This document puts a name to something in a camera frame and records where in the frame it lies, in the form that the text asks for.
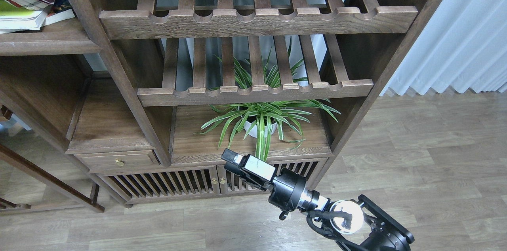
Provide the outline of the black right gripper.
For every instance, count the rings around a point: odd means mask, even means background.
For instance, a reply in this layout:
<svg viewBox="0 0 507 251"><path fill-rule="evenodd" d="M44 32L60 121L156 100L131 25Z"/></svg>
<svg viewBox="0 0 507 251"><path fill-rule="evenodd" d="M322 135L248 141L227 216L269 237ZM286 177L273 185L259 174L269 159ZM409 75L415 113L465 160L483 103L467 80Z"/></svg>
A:
<svg viewBox="0 0 507 251"><path fill-rule="evenodd" d="M262 191L269 191L269 203L277 206L283 213L295 209L302 212L324 211L330 199L317 191L306 188L306 178L287 168L276 175L274 166L261 161L252 155L241 155L228 148L223 150L221 159L226 161L225 170L239 176L249 185Z"/></svg>

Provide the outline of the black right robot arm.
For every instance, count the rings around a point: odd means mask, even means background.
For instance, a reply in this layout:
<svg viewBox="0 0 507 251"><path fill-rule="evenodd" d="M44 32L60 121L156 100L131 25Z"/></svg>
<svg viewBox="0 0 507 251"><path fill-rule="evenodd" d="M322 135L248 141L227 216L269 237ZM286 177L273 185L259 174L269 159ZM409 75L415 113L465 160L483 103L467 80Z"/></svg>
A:
<svg viewBox="0 0 507 251"><path fill-rule="evenodd" d="M344 251L409 251L414 236L365 195L357 200L332 201L308 190L306 178L287 168L276 168L253 155L225 149L226 170L262 191L281 209L280 220L299 210L309 227L333 240Z"/></svg>

